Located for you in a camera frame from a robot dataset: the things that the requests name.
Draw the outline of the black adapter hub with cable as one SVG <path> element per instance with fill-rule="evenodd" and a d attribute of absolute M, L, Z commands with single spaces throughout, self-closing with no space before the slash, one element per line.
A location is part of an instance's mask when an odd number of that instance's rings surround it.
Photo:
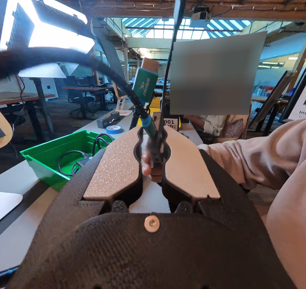
<path fill-rule="evenodd" d="M 96 154 L 96 147 L 98 148 L 98 151 L 105 149 L 115 139 L 116 138 L 112 137 L 110 134 L 100 133 L 96 136 L 96 138 L 94 138 L 91 153 L 85 153 L 80 150 L 71 150 L 71 151 L 65 152 L 58 159 L 59 172 L 64 176 L 67 176 L 70 178 L 73 177 L 82 167 L 84 167 L 88 162 L 90 162 L 93 159 L 94 155 Z M 79 154 L 82 158 L 76 161 L 71 166 L 70 173 L 67 173 L 62 170 L 61 161 L 63 158 L 65 158 L 69 154 Z"/>

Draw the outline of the white sign board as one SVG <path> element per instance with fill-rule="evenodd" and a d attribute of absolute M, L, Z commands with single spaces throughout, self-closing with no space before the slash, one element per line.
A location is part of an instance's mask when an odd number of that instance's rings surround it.
<path fill-rule="evenodd" d="M 306 119 L 306 69 L 278 122 L 286 123 L 298 119 Z"/>

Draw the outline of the person's beige sweatshirt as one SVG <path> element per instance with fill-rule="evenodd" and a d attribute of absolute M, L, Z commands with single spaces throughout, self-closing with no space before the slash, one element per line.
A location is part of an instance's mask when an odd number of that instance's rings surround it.
<path fill-rule="evenodd" d="M 278 192 L 266 228 L 279 260 L 297 288 L 306 288 L 306 179 L 297 168 Z"/>

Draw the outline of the person's right hand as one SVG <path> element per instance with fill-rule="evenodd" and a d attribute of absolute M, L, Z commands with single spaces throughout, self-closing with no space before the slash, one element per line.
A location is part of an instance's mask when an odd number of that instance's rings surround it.
<path fill-rule="evenodd" d="M 141 156 L 141 169 L 144 176 L 149 177 L 153 169 L 153 163 L 151 161 L 151 153 L 144 149 Z"/>

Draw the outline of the ceiling projector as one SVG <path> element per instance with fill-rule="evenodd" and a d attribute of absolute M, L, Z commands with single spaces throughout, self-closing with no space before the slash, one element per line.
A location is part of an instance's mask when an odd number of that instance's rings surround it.
<path fill-rule="evenodd" d="M 194 9 L 189 27 L 206 28 L 211 20 L 211 10 L 209 7 L 200 6 Z"/>

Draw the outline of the green plastic bin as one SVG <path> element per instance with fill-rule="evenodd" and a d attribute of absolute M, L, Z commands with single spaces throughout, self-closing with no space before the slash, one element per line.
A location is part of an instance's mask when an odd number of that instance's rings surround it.
<path fill-rule="evenodd" d="M 106 148 L 98 151 L 96 147 L 93 159 L 71 178 L 59 172 L 58 159 L 62 154 L 71 150 L 91 153 L 94 138 L 98 134 L 93 131 L 87 132 L 86 130 L 81 130 L 23 150 L 20 153 L 33 169 L 37 178 L 56 191 L 61 191 L 69 180 L 72 180 L 74 184 L 80 182 L 87 186 Z M 79 154 L 67 155 L 61 161 L 62 170 L 70 173 L 71 166 L 81 158 Z"/>

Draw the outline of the studio light panel on stand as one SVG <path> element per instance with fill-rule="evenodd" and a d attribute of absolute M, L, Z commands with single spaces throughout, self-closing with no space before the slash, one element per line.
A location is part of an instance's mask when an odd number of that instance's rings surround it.
<path fill-rule="evenodd" d="M 1 51 L 19 47 L 56 47 L 77 50 L 87 54 L 95 44 L 94 36 L 88 27 L 84 14 L 55 0 L 7 0 L 1 32 Z M 38 101 L 47 123 L 47 128 L 53 137 L 51 117 L 46 114 L 46 99 L 41 79 L 48 80 L 47 85 L 53 85 L 54 78 L 66 78 L 59 65 L 55 63 L 42 64 L 37 68 L 28 68 L 15 73 L 17 83 L 29 81 L 35 85 Z M 39 142 L 44 142 L 44 135 L 37 118 L 33 101 L 25 101 L 30 121 Z"/>

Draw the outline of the black office chair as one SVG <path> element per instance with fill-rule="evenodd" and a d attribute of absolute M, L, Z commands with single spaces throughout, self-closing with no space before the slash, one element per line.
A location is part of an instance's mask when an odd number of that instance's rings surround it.
<path fill-rule="evenodd" d="M 86 90 L 83 94 L 83 91 L 78 89 L 67 89 L 68 93 L 68 102 L 71 104 L 79 105 L 79 108 L 76 108 L 70 112 L 70 116 L 75 116 L 76 118 L 79 117 L 81 114 L 82 119 L 87 119 L 87 113 L 90 113 L 92 116 L 94 112 L 90 110 L 88 104 L 93 102 L 95 99 L 90 96 L 86 96 Z"/>

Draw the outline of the white folding board stand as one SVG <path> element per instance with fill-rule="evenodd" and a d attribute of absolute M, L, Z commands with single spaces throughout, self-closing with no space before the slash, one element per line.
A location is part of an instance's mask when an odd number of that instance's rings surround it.
<path fill-rule="evenodd" d="M 0 220 L 15 209 L 22 201 L 23 195 L 17 193 L 0 192 Z"/>

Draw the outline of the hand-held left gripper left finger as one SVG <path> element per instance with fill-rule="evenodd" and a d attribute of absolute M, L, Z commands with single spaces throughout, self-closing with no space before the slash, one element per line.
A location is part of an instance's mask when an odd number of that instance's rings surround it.
<path fill-rule="evenodd" d="M 107 146 L 87 186 L 83 198 L 112 205 L 123 201 L 127 207 L 143 192 L 141 145 L 143 128 L 135 127 Z"/>

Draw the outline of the person's right forearm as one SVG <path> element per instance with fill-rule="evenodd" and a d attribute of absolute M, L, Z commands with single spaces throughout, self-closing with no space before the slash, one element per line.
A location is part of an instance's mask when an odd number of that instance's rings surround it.
<path fill-rule="evenodd" d="M 271 189 L 305 188 L 305 140 L 306 121 L 299 119 L 266 137 L 202 144 L 198 148 L 247 189 L 257 184 Z"/>

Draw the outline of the braided hdmi cable green plugs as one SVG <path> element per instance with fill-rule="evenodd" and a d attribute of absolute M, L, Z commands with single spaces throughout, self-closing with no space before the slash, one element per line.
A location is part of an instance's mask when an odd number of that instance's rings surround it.
<path fill-rule="evenodd" d="M 131 87 L 115 70 L 97 58 L 80 51 L 58 47 L 16 47 L 4 50 L 1 51 L 0 62 L 1 79 L 18 74 L 24 69 L 57 62 L 85 66 L 109 77 L 119 89 L 123 90 L 134 105 L 130 130 L 136 127 L 138 119 L 140 119 L 143 129 L 151 139 L 148 149 L 151 161 L 157 165 L 163 163 L 163 156 L 160 153 L 162 135 L 159 132 L 159 126 L 155 125 L 154 120 L 148 113 L 149 103 L 153 98 L 158 78 L 157 74 L 138 68 L 133 87 Z"/>

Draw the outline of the wooden office desk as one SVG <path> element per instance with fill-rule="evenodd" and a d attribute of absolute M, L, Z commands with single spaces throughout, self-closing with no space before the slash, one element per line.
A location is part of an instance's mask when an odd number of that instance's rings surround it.
<path fill-rule="evenodd" d="M 36 138 L 38 141 L 44 141 L 44 135 L 41 129 L 39 119 L 37 117 L 36 109 L 34 107 L 34 101 L 39 100 L 38 94 L 35 93 L 20 93 L 20 92 L 1 92 L 0 105 L 13 105 L 23 102 L 25 109 L 28 112 L 28 116 L 32 127 L 35 131 Z"/>

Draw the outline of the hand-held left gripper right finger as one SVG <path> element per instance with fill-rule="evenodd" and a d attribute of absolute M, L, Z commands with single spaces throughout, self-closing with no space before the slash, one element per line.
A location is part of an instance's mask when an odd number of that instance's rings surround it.
<path fill-rule="evenodd" d="M 163 127 L 163 136 L 162 193 L 170 207 L 177 207 L 182 201 L 195 207 L 204 199 L 220 199 L 197 145 L 169 126 Z"/>

